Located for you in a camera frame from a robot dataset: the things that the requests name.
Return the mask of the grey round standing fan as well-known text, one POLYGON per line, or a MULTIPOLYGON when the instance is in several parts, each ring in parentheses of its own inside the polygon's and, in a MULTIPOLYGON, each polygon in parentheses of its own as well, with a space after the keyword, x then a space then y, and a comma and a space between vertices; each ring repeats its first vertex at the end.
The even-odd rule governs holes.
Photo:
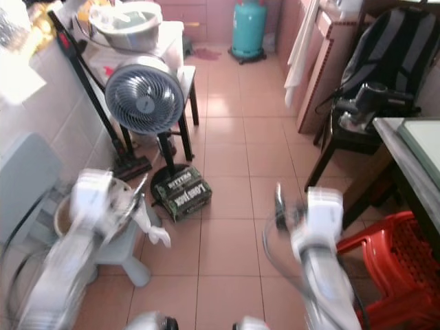
POLYGON ((194 78, 194 66, 172 70, 156 56, 136 56, 120 63, 107 79, 104 97, 114 120, 136 134, 157 136, 166 166, 150 182, 156 198, 160 185, 186 167, 173 160, 173 135, 180 136, 186 160, 194 159, 185 116, 186 104, 196 98, 194 78))

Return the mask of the robot left leg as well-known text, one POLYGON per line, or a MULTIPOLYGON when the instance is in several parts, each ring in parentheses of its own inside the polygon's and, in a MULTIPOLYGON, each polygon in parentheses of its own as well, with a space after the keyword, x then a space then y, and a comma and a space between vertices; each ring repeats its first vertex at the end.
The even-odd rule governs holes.
POLYGON ((176 318, 150 311, 130 320, 123 330, 179 330, 179 324, 176 318))

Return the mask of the grey long table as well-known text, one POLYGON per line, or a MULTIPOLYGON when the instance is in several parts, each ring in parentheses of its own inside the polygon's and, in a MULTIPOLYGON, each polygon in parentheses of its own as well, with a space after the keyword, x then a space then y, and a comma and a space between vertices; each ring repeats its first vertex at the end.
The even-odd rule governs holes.
POLYGON ((399 193, 419 221, 434 258, 440 261, 440 188, 398 133, 403 118, 378 118, 373 123, 392 156, 392 176, 399 193))

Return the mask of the robot right leg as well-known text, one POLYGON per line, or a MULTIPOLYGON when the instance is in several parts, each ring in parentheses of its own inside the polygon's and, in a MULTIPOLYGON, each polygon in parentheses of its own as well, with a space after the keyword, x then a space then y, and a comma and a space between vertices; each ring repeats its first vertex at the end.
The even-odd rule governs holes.
POLYGON ((270 328, 260 318, 245 316, 242 320, 233 324, 232 330, 270 330, 270 328))

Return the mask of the grey handheld vacuum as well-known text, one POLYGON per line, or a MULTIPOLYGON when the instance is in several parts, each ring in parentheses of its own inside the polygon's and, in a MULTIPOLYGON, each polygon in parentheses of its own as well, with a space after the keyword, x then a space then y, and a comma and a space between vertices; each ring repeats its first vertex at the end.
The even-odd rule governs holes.
POLYGON ((406 118, 417 116, 421 108, 415 106, 415 97, 408 92, 390 90, 380 82, 365 82, 354 98, 341 100, 340 126, 357 134, 374 134, 374 118, 406 118))

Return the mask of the round beige bucket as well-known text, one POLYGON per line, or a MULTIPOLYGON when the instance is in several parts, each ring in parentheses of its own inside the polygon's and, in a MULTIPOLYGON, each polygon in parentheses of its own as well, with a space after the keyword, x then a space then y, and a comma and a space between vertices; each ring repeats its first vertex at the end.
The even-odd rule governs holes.
POLYGON ((107 196, 105 194, 85 194, 72 192, 59 204, 54 214, 54 230, 62 238, 73 232, 89 233, 103 239, 107 234, 103 223, 107 211, 107 196))

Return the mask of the small white side table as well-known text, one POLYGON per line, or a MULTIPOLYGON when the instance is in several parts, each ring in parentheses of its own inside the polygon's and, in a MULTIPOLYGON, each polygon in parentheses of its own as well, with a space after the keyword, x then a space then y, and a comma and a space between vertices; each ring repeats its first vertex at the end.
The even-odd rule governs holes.
POLYGON ((164 60, 172 70, 186 66, 184 64, 183 30, 184 25, 180 21, 163 22, 158 28, 156 47, 151 52, 146 53, 129 53, 112 48, 97 30, 89 35, 89 47, 85 51, 85 62, 91 73, 100 82, 101 88, 96 91, 96 94, 100 104, 106 107, 107 116, 114 128, 122 128, 122 126, 114 120, 106 104, 104 92, 110 74, 114 72, 120 63, 136 56, 156 56, 164 60))

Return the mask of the dark wooden chair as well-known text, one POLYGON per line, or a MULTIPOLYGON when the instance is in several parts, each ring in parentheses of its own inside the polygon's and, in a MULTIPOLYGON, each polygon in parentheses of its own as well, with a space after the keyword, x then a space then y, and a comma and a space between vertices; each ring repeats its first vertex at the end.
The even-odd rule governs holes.
POLYGON ((358 134, 345 130, 340 126, 339 121, 342 110, 337 107, 337 103, 341 100, 348 100, 348 98, 340 98, 334 103, 332 110, 328 113, 327 122, 324 123, 312 142, 312 144, 321 147, 321 152, 310 176, 306 180, 305 191, 320 182, 321 176, 336 151, 344 150, 371 156, 380 147, 381 138, 378 136, 377 130, 374 134, 358 134))

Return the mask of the black red stick vacuum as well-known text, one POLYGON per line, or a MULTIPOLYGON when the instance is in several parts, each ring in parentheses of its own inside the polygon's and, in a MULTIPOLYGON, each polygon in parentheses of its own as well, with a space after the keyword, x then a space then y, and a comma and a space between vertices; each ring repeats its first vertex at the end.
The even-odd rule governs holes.
POLYGON ((73 72, 78 77, 82 87, 84 87, 88 100, 91 101, 98 114, 98 118, 100 118, 101 123, 106 128, 113 148, 116 151, 116 158, 112 168, 114 176, 118 179, 130 180, 150 172, 152 169, 151 161, 147 157, 136 156, 129 130, 122 128, 120 129, 120 134, 118 134, 107 116, 106 107, 100 104, 100 100, 94 88, 92 88, 93 83, 99 85, 100 82, 91 74, 91 70, 82 57, 82 50, 79 47, 78 41, 73 38, 61 20, 58 19, 55 10, 48 10, 47 15, 54 26, 57 41, 60 48, 62 48, 64 56, 69 60, 73 72))

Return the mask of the black backpack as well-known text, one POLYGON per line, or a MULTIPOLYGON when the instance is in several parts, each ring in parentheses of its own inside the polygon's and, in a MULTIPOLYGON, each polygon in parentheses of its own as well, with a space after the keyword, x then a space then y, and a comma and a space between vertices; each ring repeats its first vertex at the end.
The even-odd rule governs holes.
POLYGON ((439 48, 439 16, 414 6, 387 10, 361 35, 344 70, 339 97, 354 98, 365 83, 415 96, 439 48))

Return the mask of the teal gas cylinder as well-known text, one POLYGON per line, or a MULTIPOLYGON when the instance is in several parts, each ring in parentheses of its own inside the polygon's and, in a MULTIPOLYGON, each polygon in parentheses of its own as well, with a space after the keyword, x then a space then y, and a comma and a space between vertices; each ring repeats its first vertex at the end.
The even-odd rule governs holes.
POLYGON ((234 6, 232 47, 228 53, 239 64, 266 58, 262 46, 266 19, 265 0, 240 0, 234 6))

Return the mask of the grey covered cooking pot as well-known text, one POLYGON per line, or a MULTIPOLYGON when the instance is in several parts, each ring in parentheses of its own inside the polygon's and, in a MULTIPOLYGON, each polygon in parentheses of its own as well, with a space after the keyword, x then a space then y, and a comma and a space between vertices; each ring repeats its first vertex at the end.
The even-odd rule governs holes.
POLYGON ((161 6, 150 1, 94 5, 89 22, 112 48, 129 53, 151 52, 157 45, 163 22, 161 6))

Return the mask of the red plastic basket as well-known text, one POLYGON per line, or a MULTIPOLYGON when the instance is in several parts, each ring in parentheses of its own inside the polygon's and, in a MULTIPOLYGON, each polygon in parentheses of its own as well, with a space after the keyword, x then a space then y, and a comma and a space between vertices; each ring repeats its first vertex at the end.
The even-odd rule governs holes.
POLYGON ((411 211, 399 212, 340 240, 339 254, 362 249, 382 298, 366 307, 371 330, 440 330, 440 262, 411 211))

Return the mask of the robot leg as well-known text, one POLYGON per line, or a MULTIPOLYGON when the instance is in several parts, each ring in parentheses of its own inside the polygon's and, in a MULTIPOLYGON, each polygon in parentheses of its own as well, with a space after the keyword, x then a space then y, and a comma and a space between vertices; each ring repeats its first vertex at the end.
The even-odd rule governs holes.
POLYGON ((179 324, 176 318, 150 311, 130 320, 123 330, 179 330, 179 324))
POLYGON ((245 316, 242 320, 233 324, 232 330, 270 330, 270 328, 260 318, 245 316))

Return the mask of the white plastic floor stand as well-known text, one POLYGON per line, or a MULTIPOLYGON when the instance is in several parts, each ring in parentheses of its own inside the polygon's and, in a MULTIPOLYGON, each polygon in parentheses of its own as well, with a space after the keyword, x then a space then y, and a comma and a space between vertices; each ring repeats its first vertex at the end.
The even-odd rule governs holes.
POLYGON ((98 266, 120 266, 130 281, 138 288, 151 279, 150 270, 140 261, 141 248, 138 243, 144 238, 138 223, 130 221, 114 239, 104 245, 96 257, 98 266))

